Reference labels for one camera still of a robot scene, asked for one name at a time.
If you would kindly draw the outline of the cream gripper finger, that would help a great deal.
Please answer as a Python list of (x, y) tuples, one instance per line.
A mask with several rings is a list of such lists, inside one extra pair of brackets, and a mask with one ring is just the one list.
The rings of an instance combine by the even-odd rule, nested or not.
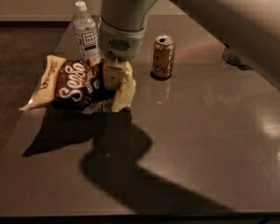
[(116, 91), (126, 74), (126, 62), (105, 60), (103, 65), (103, 80), (106, 90)]

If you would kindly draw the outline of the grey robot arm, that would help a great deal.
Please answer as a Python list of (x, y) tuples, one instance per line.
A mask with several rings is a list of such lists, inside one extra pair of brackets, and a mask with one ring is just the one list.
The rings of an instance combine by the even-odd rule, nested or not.
[[(109, 57), (140, 52), (157, 0), (102, 0), (100, 47)], [(169, 0), (280, 91), (280, 0)]]

